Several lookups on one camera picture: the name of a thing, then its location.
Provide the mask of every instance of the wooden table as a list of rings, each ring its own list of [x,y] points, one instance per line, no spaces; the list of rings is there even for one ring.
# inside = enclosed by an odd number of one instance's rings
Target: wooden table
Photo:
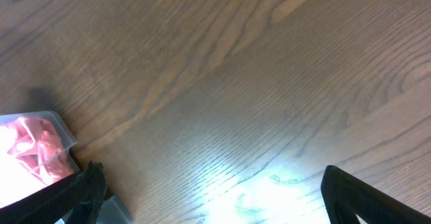
[[[0,114],[56,110],[136,223],[431,214],[431,0],[0,0]]]

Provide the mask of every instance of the wooden surface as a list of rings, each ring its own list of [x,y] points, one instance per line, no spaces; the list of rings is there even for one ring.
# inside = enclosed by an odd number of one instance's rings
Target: wooden surface
[[[328,164],[431,215],[429,1],[0,0],[0,113],[136,223],[327,223]]]

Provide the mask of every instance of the brown wood tabletop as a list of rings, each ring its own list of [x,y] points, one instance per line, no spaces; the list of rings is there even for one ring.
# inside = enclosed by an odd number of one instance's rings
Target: brown wood tabletop
[[[136,223],[431,215],[431,0],[0,0],[0,114],[55,110]]]

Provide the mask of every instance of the wood grain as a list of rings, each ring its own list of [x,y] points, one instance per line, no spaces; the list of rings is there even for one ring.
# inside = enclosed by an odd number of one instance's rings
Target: wood grain
[[[327,164],[429,212],[429,0],[4,1],[0,112],[58,111],[136,223],[326,223]]]

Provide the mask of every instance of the pink crumpled object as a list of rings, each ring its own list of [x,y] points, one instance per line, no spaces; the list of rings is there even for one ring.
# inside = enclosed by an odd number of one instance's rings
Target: pink crumpled object
[[[21,117],[0,126],[0,208],[72,174],[62,150],[60,136],[45,119]]]

